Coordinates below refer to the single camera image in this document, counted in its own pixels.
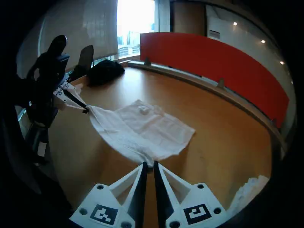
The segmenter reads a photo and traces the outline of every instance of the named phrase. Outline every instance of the window blind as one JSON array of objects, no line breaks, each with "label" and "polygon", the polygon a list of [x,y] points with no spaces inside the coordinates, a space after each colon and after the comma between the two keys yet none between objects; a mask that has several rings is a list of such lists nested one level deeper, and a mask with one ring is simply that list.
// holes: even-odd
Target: window blind
[{"label": "window blind", "polygon": [[117,0],[63,0],[36,24],[19,50],[18,72],[24,78],[36,58],[58,35],[68,39],[67,69],[78,64],[81,50],[94,47],[94,59],[117,54]]}]

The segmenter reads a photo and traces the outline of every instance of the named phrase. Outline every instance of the red partition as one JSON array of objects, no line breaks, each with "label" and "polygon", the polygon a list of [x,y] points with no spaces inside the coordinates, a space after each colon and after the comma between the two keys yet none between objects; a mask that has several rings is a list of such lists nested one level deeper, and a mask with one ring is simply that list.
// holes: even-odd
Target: red partition
[{"label": "red partition", "polygon": [[141,60],[198,74],[246,98],[280,127],[289,99],[275,77],[259,62],[225,43],[186,33],[144,33]]}]

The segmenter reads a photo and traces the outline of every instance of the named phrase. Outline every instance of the glass window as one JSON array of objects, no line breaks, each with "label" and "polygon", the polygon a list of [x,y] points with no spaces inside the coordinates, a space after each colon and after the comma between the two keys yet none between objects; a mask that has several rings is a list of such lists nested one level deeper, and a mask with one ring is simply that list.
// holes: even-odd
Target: glass window
[{"label": "glass window", "polygon": [[154,32],[154,0],[118,0],[118,57],[140,55],[140,34]]}]

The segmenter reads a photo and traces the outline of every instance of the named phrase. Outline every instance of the wooden table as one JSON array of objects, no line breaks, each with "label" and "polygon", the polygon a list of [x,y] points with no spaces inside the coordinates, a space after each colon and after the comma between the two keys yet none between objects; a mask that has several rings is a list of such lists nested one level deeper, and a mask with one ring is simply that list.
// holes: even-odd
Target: wooden table
[{"label": "wooden table", "polygon": [[[250,177],[271,173],[267,130],[227,101],[185,82],[149,71],[126,68],[107,85],[84,87],[87,104],[108,110],[137,99],[159,105],[196,133],[178,155],[160,163],[191,184],[205,182],[224,208]],[[96,183],[110,185],[138,166],[111,149],[89,117],[75,109],[59,112],[49,131],[55,170],[76,209]],[[157,227],[154,174],[147,178],[144,227]]]}]

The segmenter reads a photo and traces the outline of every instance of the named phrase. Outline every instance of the white towel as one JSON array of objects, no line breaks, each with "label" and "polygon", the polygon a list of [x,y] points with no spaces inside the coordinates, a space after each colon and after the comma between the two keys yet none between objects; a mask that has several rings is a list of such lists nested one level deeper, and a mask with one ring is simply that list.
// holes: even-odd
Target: white towel
[{"label": "white towel", "polygon": [[195,132],[159,106],[140,100],[116,111],[88,109],[92,125],[113,149],[150,167],[154,161],[179,154]]},{"label": "white towel", "polygon": [[249,178],[248,182],[236,192],[227,210],[227,219],[232,218],[246,207],[260,193],[268,181],[269,179],[262,175],[259,175],[258,178]]}]

